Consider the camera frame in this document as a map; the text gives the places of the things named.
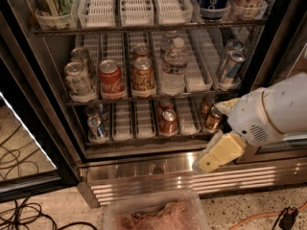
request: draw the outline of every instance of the refrigerator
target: refrigerator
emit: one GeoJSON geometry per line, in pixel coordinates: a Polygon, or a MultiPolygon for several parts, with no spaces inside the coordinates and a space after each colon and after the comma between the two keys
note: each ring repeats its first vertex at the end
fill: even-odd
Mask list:
{"type": "MultiPolygon", "coordinates": [[[[226,101],[306,71],[304,0],[266,0],[261,16],[210,21],[198,20],[195,1],[182,0],[183,10],[193,11],[191,17],[171,24],[162,21],[163,10],[156,0],[150,0],[146,11],[153,17],[144,25],[140,17],[129,24],[122,0],[110,0],[107,12],[113,17],[103,18],[105,24],[97,23],[109,16],[106,11],[88,18],[81,9],[84,1],[76,0],[73,23],[60,29],[37,23],[41,16],[37,16],[35,0],[0,1],[1,98],[32,134],[45,155],[43,160],[51,164],[45,171],[2,179],[0,201],[77,186],[94,208],[173,189],[191,188],[201,196],[307,181],[304,131],[277,144],[248,146],[244,155],[214,172],[192,170],[213,135],[203,131],[200,104],[204,96],[226,101]],[[189,64],[191,69],[196,67],[194,77],[186,78],[183,93],[174,96],[165,96],[160,89],[159,40],[165,31],[179,33],[189,46],[190,61],[196,64],[189,64]],[[225,90],[215,67],[229,39],[244,42],[247,60],[240,80],[225,90]],[[139,43],[150,45],[155,67],[156,89],[145,98],[135,95],[131,86],[130,56],[139,43]],[[85,101],[71,95],[64,76],[71,51],[81,46],[90,50],[96,69],[94,98],[85,101]],[[98,76],[99,64],[110,58],[122,64],[124,94],[117,100],[102,94],[98,76]],[[172,135],[159,130],[157,103],[166,97],[173,100],[178,115],[177,132],[172,135]],[[103,142],[92,137],[87,125],[84,109],[90,104],[107,106],[103,142]]],[[[226,122],[223,130],[230,131],[226,122]]],[[[1,155],[5,160],[9,153],[2,151],[1,155]]]]}

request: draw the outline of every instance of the electrical cord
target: electrical cord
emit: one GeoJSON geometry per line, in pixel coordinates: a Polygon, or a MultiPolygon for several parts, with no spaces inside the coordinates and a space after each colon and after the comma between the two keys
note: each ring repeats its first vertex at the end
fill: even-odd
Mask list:
{"type": "Polygon", "coordinates": [[[307,208],[307,201],[302,206],[300,206],[297,209],[296,208],[290,208],[290,209],[286,208],[286,209],[283,209],[281,212],[264,213],[264,214],[255,215],[255,216],[252,216],[252,217],[249,217],[249,218],[245,218],[245,219],[241,220],[239,223],[237,223],[237,224],[233,225],[232,227],[230,227],[229,230],[234,230],[234,229],[238,228],[239,226],[243,225],[244,223],[246,223],[246,222],[248,222],[250,220],[253,220],[253,219],[269,218],[269,217],[275,217],[275,216],[278,216],[278,219],[280,219],[280,217],[282,215],[285,215],[287,212],[289,214],[291,214],[295,210],[298,210],[298,212],[300,212],[300,211],[303,211],[305,208],[307,208]]]}
{"type": "Polygon", "coordinates": [[[98,230],[94,225],[85,221],[72,222],[62,227],[58,227],[56,222],[49,215],[42,213],[41,206],[38,203],[27,203],[28,200],[29,197],[24,199],[19,206],[15,200],[14,208],[0,213],[0,220],[2,221],[0,222],[0,230],[19,230],[20,227],[22,227],[22,229],[26,228],[30,230],[29,225],[40,218],[49,219],[52,223],[52,230],[63,230],[74,225],[85,225],[90,227],[90,229],[98,230]],[[22,218],[22,212],[25,211],[27,211],[27,214],[31,212],[33,215],[22,218]]]}

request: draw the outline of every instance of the silver can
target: silver can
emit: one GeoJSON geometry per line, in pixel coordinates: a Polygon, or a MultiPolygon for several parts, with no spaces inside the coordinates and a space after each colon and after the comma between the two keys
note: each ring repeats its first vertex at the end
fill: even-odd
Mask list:
{"type": "Polygon", "coordinates": [[[91,81],[84,66],[80,62],[70,62],[64,67],[65,80],[71,92],[78,96],[91,93],[91,81]]]}
{"type": "Polygon", "coordinates": [[[85,70],[88,72],[89,76],[92,75],[93,67],[91,63],[90,54],[87,48],[75,48],[71,51],[70,56],[71,61],[81,61],[84,64],[85,70]]]}
{"type": "Polygon", "coordinates": [[[229,54],[230,54],[230,51],[232,51],[232,50],[242,51],[243,47],[244,47],[244,45],[240,40],[237,40],[237,39],[228,40],[228,42],[224,46],[224,53],[223,53],[223,56],[221,58],[221,61],[219,63],[218,69],[217,69],[218,79],[221,77],[221,73],[223,72],[224,65],[226,63],[226,60],[227,60],[229,54]]]}
{"type": "Polygon", "coordinates": [[[89,116],[87,125],[94,139],[107,138],[107,131],[100,115],[89,116]]]}
{"type": "Polygon", "coordinates": [[[235,82],[246,59],[246,54],[242,51],[230,51],[224,64],[224,69],[221,73],[219,82],[222,84],[232,84],[235,82]]]}

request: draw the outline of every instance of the metal vent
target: metal vent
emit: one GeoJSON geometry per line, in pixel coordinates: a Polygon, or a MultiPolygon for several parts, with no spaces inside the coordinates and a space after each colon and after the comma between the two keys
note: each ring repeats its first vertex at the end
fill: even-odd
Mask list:
{"type": "Polygon", "coordinates": [[[253,135],[255,140],[260,142],[267,141],[269,138],[267,132],[260,126],[251,126],[250,133],[253,135]]]}

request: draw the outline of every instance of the speckled floor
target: speckled floor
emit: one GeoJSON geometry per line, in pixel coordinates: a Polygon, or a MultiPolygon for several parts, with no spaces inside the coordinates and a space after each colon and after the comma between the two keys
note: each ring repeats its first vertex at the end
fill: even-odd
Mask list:
{"type": "MultiPolygon", "coordinates": [[[[280,212],[289,206],[298,208],[306,200],[307,186],[300,184],[255,191],[205,195],[201,204],[209,229],[228,230],[242,219],[257,214],[280,212]]],[[[28,202],[39,203],[42,212],[52,217],[58,228],[71,222],[86,221],[93,224],[98,230],[107,230],[103,225],[105,207],[90,209],[76,188],[33,196],[28,202]]],[[[11,207],[13,207],[12,202],[0,204],[2,211],[11,207]]],[[[254,219],[236,230],[271,230],[276,218],[254,219]]],[[[51,221],[47,218],[40,218],[29,226],[31,230],[52,229],[51,221]]],[[[78,225],[68,229],[87,230],[92,228],[78,225]]],[[[307,229],[307,209],[298,214],[292,229],[307,229]]]]}

